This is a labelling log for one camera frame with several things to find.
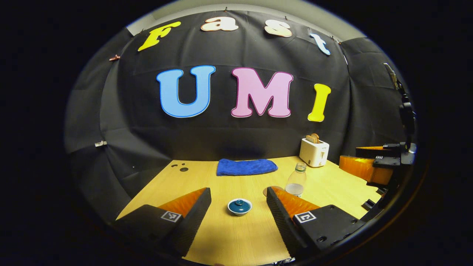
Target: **folded towel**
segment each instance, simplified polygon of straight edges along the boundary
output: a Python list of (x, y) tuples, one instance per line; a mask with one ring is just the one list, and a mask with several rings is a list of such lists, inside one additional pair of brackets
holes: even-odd
[(267, 159), (251, 161), (232, 161), (221, 159), (217, 166), (217, 176), (248, 176), (274, 172), (278, 169), (275, 163)]

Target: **water bottle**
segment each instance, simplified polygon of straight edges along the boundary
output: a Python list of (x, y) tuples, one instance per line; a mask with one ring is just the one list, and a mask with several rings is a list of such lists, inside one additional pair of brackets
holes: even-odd
[(304, 186), (306, 185), (306, 181), (306, 164), (303, 162), (298, 162), (296, 164), (296, 169), (289, 176), (285, 190), (286, 192), (291, 193), (294, 196), (301, 197), (302, 192), (304, 192)]

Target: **blue letter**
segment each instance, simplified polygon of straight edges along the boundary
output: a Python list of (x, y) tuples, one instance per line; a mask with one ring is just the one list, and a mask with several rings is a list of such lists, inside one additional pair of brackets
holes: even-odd
[(192, 117), (201, 114), (210, 103), (210, 75), (215, 72), (214, 66), (196, 66), (191, 69), (195, 76), (197, 92), (195, 101), (183, 104), (179, 101), (179, 78), (184, 72), (180, 69), (164, 71), (156, 76), (160, 83), (161, 107), (163, 111), (173, 117)]
[(324, 44), (326, 44), (325, 41), (322, 40), (319, 35), (313, 33), (309, 35), (315, 39), (315, 42), (317, 43), (317, 46), (319, 47), (320, 51), (322, 51), (326, 55), (330, 55), (330, 51), (327, 50), (327, 48), (325, 48), (324, 46)]

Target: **pink letter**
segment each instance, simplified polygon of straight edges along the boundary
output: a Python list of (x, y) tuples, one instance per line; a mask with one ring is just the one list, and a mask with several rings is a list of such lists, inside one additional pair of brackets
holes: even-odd
[(238, 92), (236, 95), (236, 107), (231, 114), (234, 117), (248, 117), (253, 111), (248, 107), (249, 98), (258, 115), (263, 115), (272, 99), (272, 107), (268, 114), (273, 117), (288, 117), (289, 110), (289, 85), (293, 77), (289, 73), (276, 72), (268, 85), (265, 87), (258, 73), (252, 68), (239, 67), (232, 71), (237, 79)]

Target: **table surface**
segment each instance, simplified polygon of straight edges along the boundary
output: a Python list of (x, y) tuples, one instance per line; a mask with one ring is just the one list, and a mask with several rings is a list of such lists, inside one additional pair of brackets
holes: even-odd
[[(160, 206), (203, 187), (210, 187), (212, 203), (202, 220), (184, 259), (214, 265), (262, 265), (289, 258), (263, 190), (285, 187), (298, 156), (269, 159), (278, 170), (252, 176), (217, 176), (218, 161), (173, 160), (151, 180), (122, 210), (117, 219), (144, 204)], [(377, 188), (327, 161), (325, 166), (307, 166), (307, 183), (302, 198), (320, 207), (333, 204), (360, 219), (361, 207), (381, 197)], [(243, 216), (228, 213), (227, 204), (235, 198), (252, 202), (253, 209)]]

